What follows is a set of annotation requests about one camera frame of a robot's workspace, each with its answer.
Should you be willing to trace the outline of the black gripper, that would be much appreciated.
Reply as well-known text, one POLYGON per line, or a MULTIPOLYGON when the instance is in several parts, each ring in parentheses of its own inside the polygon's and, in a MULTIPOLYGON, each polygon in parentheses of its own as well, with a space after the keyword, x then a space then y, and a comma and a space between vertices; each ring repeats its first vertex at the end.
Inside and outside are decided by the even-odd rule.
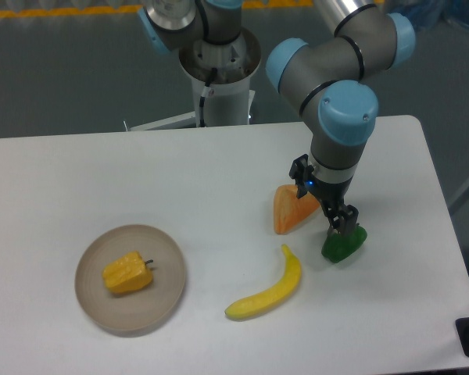
POLYGON ((347 237, 357 227, 358 209, 345 204, 345 194, 353 178, 349 170, 330 170, 308 154, 294 159, 289 176, 296 186, 296 198, 310 194, 327 213, 328 235, 347 237))

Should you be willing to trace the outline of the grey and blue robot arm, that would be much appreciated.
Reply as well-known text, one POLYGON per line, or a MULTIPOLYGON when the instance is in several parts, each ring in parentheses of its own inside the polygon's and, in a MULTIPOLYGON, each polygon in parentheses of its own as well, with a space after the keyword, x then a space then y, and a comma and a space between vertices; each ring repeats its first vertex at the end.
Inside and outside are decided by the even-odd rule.
POLYGON ((239 1, 150 1, 138 16, 157 52, 178 51, 192 80, 198 127, 247 123, 249 81, 264 67, 312 134, 310 151, 289 172, 297 195, 312 195, 330 232, 349 236, 358 212, 344 197, 378 115, 378 100, 363 79, 411 57, 415 33, 405 16, 384 14, 372 1, 318 1, 316 7, 332 39, 312 47, 289 38, 267 58, 242 26, 239 1))

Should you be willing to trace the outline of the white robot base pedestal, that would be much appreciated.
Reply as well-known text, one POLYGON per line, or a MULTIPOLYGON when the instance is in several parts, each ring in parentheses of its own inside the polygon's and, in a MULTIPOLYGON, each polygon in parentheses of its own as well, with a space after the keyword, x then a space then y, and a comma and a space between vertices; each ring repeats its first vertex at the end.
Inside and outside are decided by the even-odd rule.
POLYGON ((255 35, 242 28, 225 45, 200 40, 179 50, 179 61, 192 84, 194 110, 130 127, 129 131, 246 125, 255 91, 250 80, 261 62, 255 35))

